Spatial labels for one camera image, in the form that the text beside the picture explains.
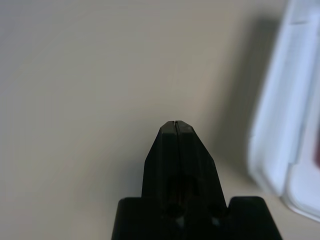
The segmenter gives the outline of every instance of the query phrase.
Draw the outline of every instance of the white object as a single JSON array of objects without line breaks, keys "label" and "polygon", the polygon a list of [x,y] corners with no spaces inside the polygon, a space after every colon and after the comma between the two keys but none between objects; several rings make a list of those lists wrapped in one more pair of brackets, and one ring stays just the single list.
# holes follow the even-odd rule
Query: white object
[{"label": "white object", "polygon": [[320,222],[320,0],[291,0],[248,145],[248,171],[295,212]]}]

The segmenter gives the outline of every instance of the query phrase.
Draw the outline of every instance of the white lid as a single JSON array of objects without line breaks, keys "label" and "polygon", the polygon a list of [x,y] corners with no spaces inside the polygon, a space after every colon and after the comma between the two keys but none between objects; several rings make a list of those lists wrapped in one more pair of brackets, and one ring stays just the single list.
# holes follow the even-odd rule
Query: white lid
[{"label": "white lid", "polygon": [[279,196],[285,192],[304,134],[319,46],[318,4],[289,2],[249,136],[249,174],[264,190]]},{"label": "white lid", "polygon": [[288,172],[282,198],[295,212],[320,222],[320,48],[315,69],[297,162]]}]

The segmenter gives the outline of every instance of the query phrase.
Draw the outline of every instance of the beige wall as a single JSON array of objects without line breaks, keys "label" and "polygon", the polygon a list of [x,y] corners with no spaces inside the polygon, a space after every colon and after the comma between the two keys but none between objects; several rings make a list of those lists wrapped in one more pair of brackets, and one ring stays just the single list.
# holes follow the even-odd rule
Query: beige wall
[{"label": "beige wall", "polygon": [[[105,240],[159,127],[192,125],[227,201],[284,0],[0,3],[0,239]],[[284,239],[319,225],[266,198]]]}]

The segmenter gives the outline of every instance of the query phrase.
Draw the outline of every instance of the black plastic object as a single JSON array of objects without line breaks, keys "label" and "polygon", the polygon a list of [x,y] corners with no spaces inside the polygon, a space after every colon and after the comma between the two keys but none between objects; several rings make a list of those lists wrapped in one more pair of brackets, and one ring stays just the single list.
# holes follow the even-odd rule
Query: black plastic object
[{"label": "black plastic object", "polygon": [[142,195],[120,200],[112,234],[112,240],[281,239],[262,198],[234,197],[227,207],[213,159],[183,121],[160,128],[144,163]]}]

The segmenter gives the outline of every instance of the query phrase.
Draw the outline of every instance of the white plastic container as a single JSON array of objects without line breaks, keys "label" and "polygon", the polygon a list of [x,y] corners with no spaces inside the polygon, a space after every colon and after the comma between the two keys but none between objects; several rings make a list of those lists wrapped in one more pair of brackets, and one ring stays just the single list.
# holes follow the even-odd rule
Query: white plastic container
[{"label": "white plastic container", "polygon": [[295,212],[320,222],[320,0],[291,0],[250,131],[248,171]]}]

